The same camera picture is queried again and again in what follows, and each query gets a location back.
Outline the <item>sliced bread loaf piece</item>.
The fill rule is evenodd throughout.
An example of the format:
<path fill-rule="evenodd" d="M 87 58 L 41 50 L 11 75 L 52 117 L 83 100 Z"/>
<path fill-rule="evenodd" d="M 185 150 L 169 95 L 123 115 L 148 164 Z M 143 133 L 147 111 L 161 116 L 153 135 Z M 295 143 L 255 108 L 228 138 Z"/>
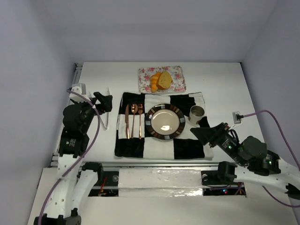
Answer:
<path fill-rule="evenodd" d="M 171 75 L 167 71 L 164 71 L 157 81 L 157 87 L 161 90 L 166 90 L 170 88 L 172 82 Z"/>

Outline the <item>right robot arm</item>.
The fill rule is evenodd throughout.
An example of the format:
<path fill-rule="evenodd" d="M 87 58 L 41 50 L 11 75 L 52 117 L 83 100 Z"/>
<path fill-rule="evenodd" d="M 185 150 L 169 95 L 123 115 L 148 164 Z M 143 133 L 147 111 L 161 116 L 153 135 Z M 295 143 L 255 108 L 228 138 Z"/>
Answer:
<path fill-rule="evenodd" d="M 202 145 L 218 146 L 232 159 L 232 162 L 219 162 L 215 171 L 203 172 L 205 186 L 250 182 L 275 187 L 292 199 L 300 198 L 299 169 L 268 150 L 267 145 L 257 138 L 248 136 L 239 142 L 236 131 L 226 123 L 210 128 L 195 127 L 190 131 Z"/>

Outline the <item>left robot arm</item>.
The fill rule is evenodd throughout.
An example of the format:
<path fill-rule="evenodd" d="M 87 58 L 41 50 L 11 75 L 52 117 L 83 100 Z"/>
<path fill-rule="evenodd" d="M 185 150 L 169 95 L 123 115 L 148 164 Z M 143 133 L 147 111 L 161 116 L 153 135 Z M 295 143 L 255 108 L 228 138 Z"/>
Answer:
<path fill-rule="evenodd" d="M 82 163 L 100 131 L 101 115 L 113 106 L 112 95 L 94 92 L 87 97 L 81 91 L 68 89 L 71 104 L 63 110 L 63 130 L 58 150 L 57 179 L 42 205 L 35 225 L 79 225 L 81 211 L 93 186 L 103 178 L 103 166 L 97 162 Z M 95 137 L 88 130 L 97 118 Z"/>

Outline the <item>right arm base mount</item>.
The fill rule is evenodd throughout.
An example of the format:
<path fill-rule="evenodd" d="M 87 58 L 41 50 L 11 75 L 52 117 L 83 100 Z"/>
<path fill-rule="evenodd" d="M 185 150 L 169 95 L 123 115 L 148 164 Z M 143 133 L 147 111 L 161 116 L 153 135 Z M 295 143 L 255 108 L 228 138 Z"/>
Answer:
<path fill-rule="evenodd" d="M 236 168 L 237 165 L 223 161 L 218 164 L 217 170 L 202 171 L 201 182 L 204 187 L 204 196 L 240 195 L 246 197 L 244 183 L 234 181 L 237 178 Z"/>

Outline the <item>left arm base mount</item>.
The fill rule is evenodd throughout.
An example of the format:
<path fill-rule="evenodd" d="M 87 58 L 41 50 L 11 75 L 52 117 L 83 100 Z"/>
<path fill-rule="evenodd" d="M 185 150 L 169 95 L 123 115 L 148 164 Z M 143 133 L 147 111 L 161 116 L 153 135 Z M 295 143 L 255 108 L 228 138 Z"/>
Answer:
<path fill-rule="evenodd" d="M 82 167 L 83 171 L 96 173 L 97 182 L 91 188 L 89 197 L 116 197 L 119 195 L 119 171 L 104 170 L 101 163 L 87 162 Z"/>

